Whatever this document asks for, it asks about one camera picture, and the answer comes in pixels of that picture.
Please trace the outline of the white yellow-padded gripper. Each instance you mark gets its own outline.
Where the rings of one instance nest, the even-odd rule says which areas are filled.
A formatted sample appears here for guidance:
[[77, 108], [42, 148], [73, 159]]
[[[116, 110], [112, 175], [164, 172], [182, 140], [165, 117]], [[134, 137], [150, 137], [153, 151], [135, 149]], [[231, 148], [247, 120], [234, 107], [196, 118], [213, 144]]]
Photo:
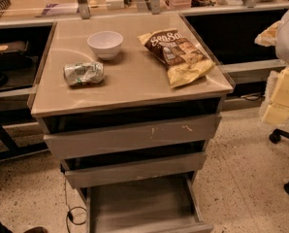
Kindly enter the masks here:
[[289, 117], [289, 67], [280, 73], [271, 71], [267, 80], [261, 120], [271, 125], [284, 123]]

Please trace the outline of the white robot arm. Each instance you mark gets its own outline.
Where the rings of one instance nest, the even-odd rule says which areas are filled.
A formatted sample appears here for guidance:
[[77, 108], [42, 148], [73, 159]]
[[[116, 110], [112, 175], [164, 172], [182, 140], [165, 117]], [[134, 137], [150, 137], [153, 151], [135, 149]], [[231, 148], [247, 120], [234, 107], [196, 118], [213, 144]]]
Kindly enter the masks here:
[[271, 72], [268, 79], [262, 120], [271, 125], [289, 117], [289, 10], [277, 26], [275, 53], [287, 66], [280, 73]]

